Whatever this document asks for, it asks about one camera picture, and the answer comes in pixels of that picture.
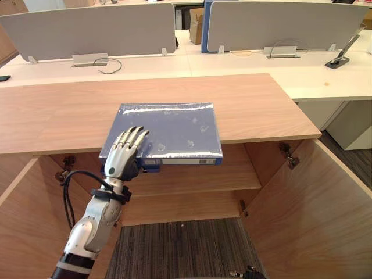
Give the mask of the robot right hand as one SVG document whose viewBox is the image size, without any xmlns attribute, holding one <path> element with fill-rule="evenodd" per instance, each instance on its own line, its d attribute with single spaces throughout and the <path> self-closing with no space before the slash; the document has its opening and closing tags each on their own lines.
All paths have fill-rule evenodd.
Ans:
<svg viewBox="0 0 372 279">
<path fill-rule="evenodd" d="M 234 278 L 242 279 L 266 279 L 263 273 L 248 265 L 244 272 L 230 271 L 229 275 Z"/>
</svg>

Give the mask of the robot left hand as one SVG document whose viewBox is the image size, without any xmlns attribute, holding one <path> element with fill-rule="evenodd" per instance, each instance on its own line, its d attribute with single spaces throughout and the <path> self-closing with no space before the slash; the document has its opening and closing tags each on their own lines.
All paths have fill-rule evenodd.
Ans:
<svg viewBox="0 0 372 279">
<path fill-rule="evenodd" d="M 140 173 L 137 163 L 138 150 L 149 134 L 144 126 L 132 126 L 120 133 L 107 156 L 104 173 L 106 177 L 131 181 Z"/>
</svg>

